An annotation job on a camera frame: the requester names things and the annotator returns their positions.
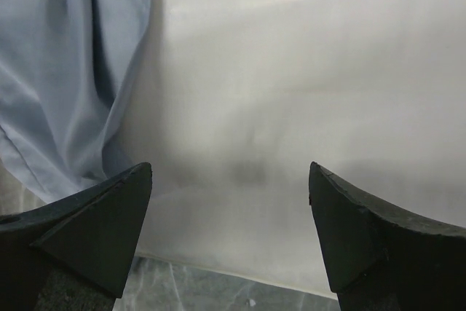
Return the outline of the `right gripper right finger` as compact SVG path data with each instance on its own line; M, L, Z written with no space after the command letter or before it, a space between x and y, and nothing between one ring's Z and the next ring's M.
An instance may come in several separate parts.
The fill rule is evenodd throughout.
M342 310L464 310L465 229L382 200L316 162L309 204Z

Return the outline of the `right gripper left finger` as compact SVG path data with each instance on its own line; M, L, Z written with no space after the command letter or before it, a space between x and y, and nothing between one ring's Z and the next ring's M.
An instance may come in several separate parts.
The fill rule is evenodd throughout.
M112 310L152 188L142 162L40 208L1 217L2 310Z

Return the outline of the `grey pillowcase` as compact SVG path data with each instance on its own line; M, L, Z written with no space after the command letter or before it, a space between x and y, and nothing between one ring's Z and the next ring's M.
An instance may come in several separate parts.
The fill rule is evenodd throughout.
M45 202L130 166L117 131L151 0L1 0L1 160Z

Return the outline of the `beige pillow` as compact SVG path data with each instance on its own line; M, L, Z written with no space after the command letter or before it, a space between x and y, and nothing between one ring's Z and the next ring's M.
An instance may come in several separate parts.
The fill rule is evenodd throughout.
M465 0L151 0L116 140L139 255L330 296L311 162L465 225Z

